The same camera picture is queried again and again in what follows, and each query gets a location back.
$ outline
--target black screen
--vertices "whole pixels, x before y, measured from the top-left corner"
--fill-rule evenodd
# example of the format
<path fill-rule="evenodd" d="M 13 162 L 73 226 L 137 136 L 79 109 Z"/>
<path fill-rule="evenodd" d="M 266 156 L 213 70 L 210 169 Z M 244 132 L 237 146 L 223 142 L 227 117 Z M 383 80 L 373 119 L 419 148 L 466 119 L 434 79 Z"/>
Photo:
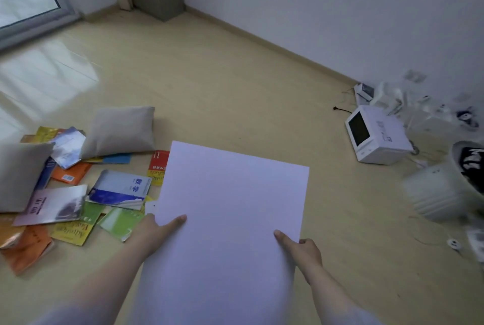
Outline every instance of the black screen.
<path fill-rule="evenodd" d="M 353 134 L 356 146 L 363 143 L 366 139 L 370 137 L 370 133 L 366 128 L 365 122 L 361 113 L 357 113 L 353 119 L 348 121 L 349 128 Z"/>

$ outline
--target box with black screen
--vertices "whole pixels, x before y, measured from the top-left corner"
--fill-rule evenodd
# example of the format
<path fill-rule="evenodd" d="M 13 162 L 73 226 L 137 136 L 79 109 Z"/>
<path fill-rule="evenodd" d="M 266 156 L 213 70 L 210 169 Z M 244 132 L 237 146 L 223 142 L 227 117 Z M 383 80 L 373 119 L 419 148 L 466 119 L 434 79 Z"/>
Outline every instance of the box with black screen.
<path fill-rule="evenodd" d="M 402 122 L 379 107 L 359 106 L 345 124 L 359 162 L 393 164 L 413 151 Z"/>

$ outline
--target pile of books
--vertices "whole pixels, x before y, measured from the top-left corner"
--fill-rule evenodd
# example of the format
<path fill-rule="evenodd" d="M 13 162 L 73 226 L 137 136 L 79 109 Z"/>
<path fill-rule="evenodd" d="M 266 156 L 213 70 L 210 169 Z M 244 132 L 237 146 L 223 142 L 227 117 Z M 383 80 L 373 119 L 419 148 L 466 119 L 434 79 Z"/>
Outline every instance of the pile of books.
<path fill-rule="evenodd" d="M 168 151 L 153 153 L 147 176 L 102 170 L 95 184 L 80 185 L 93 164 L 129 164 L 131 154 L 81 160 L 84 133 L 41 126 L 21 143 L 54 143 L 30 202 L 19 214 L 0 214 L 0 253 L 18 275 L 55 246 L 55 240 L 82 246 L 98 225 L 124 242 L 145 214 L 150 186 L 161 186 Z M 57 180 L 66 187 L 47 188 Z"/>

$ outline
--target white barcode label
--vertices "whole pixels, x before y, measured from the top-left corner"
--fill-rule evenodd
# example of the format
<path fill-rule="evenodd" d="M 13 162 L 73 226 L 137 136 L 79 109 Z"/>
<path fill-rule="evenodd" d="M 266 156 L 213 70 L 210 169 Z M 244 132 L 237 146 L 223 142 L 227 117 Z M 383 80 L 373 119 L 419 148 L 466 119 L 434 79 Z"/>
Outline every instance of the white barcode label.
<path fill-rule="evenodd" d="M 74 176 L 71 176 L 71 175 L 64 175 L 62 176 L 62 180 L 66 180 L 66 181 L 72 181 L 74 180 Z"/>

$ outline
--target glass door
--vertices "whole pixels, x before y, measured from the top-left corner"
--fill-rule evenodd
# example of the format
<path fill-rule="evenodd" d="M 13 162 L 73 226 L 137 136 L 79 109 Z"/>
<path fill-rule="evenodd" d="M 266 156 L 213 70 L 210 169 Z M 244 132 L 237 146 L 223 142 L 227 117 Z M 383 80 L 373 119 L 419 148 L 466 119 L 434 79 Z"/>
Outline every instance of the glass door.
<path fill-rule="evenodd" d="M 0 50 L 78 17 L 68 0 L 0 0 Z"/>

